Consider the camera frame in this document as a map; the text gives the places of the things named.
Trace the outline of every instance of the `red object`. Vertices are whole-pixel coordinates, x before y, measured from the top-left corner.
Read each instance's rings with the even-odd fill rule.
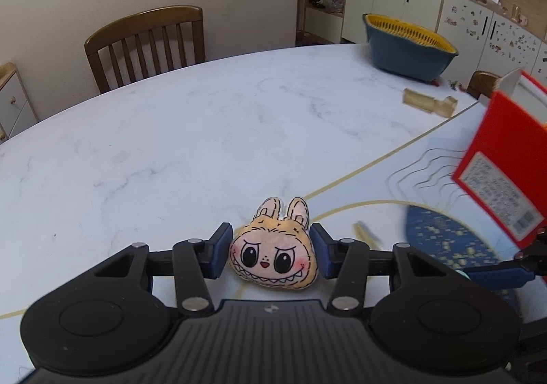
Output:
[[[525,73],[522,75],[545,92],[545,88],[532,77]],[[546,156],[547,129],[544,125],[505,93],[496,91],[471,146],[452,178],[505,230],[519,248],[525,248],[534,241],[536,230],[547,223]],[[488,168],[488,163],[499,171]],[[474,169],[478,169],[478,176],[472,174]],[[499,172],[509,183],[504,182]],[[492,182],[492,176],[498,176],[497,180]],[[510,191],[512,187],[518,188],[518,193],[526,197],[524,201],[535,211],[532,210],[527,216],[527,212],[523,214],[524,208],[517,207],[515,209],[520,210],[519,214],[508,218],[510,214],[504,213],[504,210],[511,210],[511,201],[521,197],[511,192],[504,196],[504,192]]]

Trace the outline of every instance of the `plush toy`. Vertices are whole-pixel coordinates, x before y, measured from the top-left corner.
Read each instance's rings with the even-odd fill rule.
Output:
[[[310,215],[304,199],[292,199],[280,219],[281,201],[266,199],[251,223],[230,245],[228,262],[243,279],[261,286],[305,288],[315,279],[317,262],[306,230]]]

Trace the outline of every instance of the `chair backrest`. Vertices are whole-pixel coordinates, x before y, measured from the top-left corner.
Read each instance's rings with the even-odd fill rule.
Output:
[[[471,77],[471,81],[467,85],[467,93],[471,94],[476,99],[481,94],[488,98],[492,97],[496,80],[498,76],[486,71],[475,71]]]
[[[135,69],[131,61],[129,47],[126,39],[131,36],[135,37],[135,47],[137,49],[138,61],[141,67],[143,77],[146,79],[149,77],[148,67],[144,58],[143,47],[139,34],[148,31],[148,38],[150,41],[150,50],[152,54],[152,60],[154,63],[155,75],[161,73],[160,61],[158,57],[158,50],[156,48],[156,42],[153,30],[161,28],[163,47],[165,48],[165,57],[168,64],[168,71],[173,71],[173,56],[171,53],[171,47],[169,44],[167,26],[175,25],[178,43],[178,52],[181,59],[181,66],[187,65],[186,54],[184,52],[184,44],[182,38],[181,24],[191,22],[192,25],[192,41],[194,43],[194,58],[197,64],[205,61],[205,46],[203,40],[203,11],[198,6],[166,6],[165,8],[152,9],[151,11],[145,11],[138,14],[133,14],[123,19],[116,20],[115,22],[106,25],[93,33],[84,44],[85,53],[88,56],[89,66],[99,91],[103,94],[110,91],[110,86],[106,78],[105,70],[102,66],[101,59],[99,57],[99,51],[105,47],[108,47],[110,53],[110,60],[112,62],[112,68],[116,76],[118,87],[124,86],[124,82],[121,77],[120,67],[118,65],[118,59],[114,53],[113,45],[116,42],[121,42],[121,47],[124,54],[124,60],[126,69],[129,75],[131,83],[136,82]]]

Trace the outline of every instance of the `sticker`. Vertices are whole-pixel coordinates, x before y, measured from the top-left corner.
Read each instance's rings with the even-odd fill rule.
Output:
[[[521,190],[483,153],[476,152],[459,178],[521,241],[543,216]]]

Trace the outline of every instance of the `plush toy eye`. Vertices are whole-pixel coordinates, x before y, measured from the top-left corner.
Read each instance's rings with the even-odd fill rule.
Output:
[[[273,260],[273,268],[278,273],[287,273],[294,263],[294,249],[288,250],[277,249],[275,259]]]
[[[241,250],[241,262],[245,267],[254,267],[258,261],[258,246],[259,244],[245,243]]]

